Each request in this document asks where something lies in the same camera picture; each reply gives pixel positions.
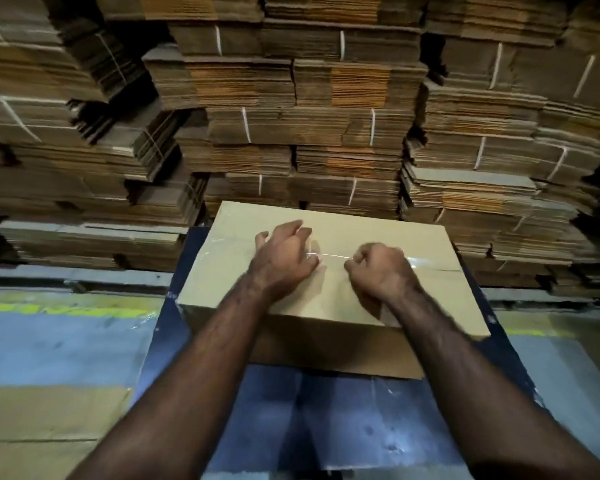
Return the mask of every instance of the flattened cardboard box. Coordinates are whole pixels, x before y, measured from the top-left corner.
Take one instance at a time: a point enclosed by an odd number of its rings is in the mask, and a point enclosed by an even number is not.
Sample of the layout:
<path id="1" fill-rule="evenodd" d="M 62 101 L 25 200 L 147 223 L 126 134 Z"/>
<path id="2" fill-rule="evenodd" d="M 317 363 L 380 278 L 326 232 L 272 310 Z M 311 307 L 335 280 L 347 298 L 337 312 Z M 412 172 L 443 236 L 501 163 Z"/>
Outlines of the flattened cardboard box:
<path id="1" fill-rule="evenodd" d="M 376 320 L 353 293 L 344 262 L 365 242 L 401 248 L 425 290 L 456 323 L 472 337 L 488 336 L 444 227 L 229 201 L 222 203 L 178 297 L 194 332 L 247 270 L 255 235 L 295 219 L 313 229 L 308 248 L 322 256 L 322 263 L 293 294 L 271 307 L 251 362 L 423 377 L 402 331 Z"/>

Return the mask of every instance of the blue work surface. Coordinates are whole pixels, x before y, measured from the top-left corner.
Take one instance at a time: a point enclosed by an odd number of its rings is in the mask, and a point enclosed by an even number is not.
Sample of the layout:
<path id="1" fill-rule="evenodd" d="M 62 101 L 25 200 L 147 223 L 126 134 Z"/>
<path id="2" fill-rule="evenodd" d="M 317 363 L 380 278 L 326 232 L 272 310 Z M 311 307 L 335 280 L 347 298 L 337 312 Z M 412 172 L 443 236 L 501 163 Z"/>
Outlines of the blue work surface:
<path id="1" fill-rule="evenodd" d="M 191 337 L 175 299 L 207 234 L 208 228 L 189 231 L 136 399 Z M 524 393 L 539 400 L 480 288 L 466 268 L 464 272 L 491 332 L 478 348 Z M 426 380 L 249 365 L 208 471 L 335 470 L 462 461 Z"/>

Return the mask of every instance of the person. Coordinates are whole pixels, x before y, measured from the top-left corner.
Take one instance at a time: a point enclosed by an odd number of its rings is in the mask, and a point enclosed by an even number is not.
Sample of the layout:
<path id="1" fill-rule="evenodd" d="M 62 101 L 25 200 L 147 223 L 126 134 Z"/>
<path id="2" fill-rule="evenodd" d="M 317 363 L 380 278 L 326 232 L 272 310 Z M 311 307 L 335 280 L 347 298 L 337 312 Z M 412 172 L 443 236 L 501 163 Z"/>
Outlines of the person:
<path id="1" fill-rule="evenodd" d="M 216 313 L 70 480 L 191 479 L 231 412 L 258 324 L 319 265 L 302 221 L 256 236 L 248 270 Z M 401 250 L 364 244 L 346 261 L 359 297 L 399 320 L 475 478 L 600 479 L 600 461 L 472 345 L 418 282 Z"/>

